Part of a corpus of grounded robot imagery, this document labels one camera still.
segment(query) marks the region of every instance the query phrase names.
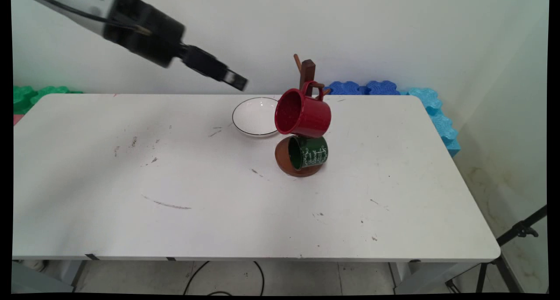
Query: wooden mug tree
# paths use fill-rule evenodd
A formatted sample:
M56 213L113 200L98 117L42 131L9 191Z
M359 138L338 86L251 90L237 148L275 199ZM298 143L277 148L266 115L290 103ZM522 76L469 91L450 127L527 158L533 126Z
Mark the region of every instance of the wooden mug tree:
M294 59L296 60L297 69L300 71L300 90L304 86L306 81L314 80L315 78L315 63L312 60L306 59L302 63L300 62L300 58L297 54L294 54ZM312 83L308 89L308 92L305 95L312 95L312 90L314 87L325 87L324 84L320 83ZM330 89L325 91L325 94L329 94ZM288 142L290 141L290 137L286 137L282 139L278 145L276 145L276 150L274 151L274 156L276 157L276 162L282 171L286 174L295 177L307 177L316 174L322 167L322 164L318 166L306 167L301 169L300 171L296 171L292 166L292 162L290 161L290 154L288 153Z

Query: green mug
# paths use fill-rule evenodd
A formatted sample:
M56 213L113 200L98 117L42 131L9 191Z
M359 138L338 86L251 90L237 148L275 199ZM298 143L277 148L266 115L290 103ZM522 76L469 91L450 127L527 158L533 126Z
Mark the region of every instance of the green mug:
M290 162L296 171L310 166L318 166L326 161L329 148L323 137L306 138L292 136L288 141Z

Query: table top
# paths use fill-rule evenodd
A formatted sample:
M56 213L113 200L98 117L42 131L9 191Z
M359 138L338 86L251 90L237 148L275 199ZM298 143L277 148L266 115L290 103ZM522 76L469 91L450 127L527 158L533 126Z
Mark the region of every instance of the table top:
M259 95L50 94L14 126L12 258L484 262L500 248L420 100L338 96L329 160L232 125ZM279 99L280 95L268 95Z

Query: blue foam block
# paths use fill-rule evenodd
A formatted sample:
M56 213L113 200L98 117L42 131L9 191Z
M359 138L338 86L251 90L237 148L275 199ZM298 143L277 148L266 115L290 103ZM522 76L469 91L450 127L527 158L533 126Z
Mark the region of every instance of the blue foam block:
M450 118L445 116L441 110L436 113L436 115L430 115L432 123L436 127L438 134L440 134L441 140L447 146L452 143L453 140L457 138L458 131L456 131L452 125L453 122Z
M388 80L382 82L372 80L366 87L370 89L370 95L400 95L396 90L396 84Z
M360 86L358 87L358 91L360 91L361 94L370 94L370 89L368 87Z
M341 94L363 94L360 92L360 85L354 81L347 81L341 83L340 81L335 81L331 83L325 90L330 89L330 94L341 95Z
M429 115L436 115L443 103L438 99L438 93L428 87L413 87L408 90L409 95L418 97Z
M448 148L448 152L451 157L454 157L461 150L461 146L456 139L454 139L451 144L447 145L446 147Z

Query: white bowl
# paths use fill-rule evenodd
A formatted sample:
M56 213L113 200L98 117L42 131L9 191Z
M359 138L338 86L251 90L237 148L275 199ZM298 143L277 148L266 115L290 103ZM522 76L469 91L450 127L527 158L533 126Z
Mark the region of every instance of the white bowl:
M252 137L267 137L278 132L274 112L278 101L271 98L253 98L239 103L231 118L235 127Z

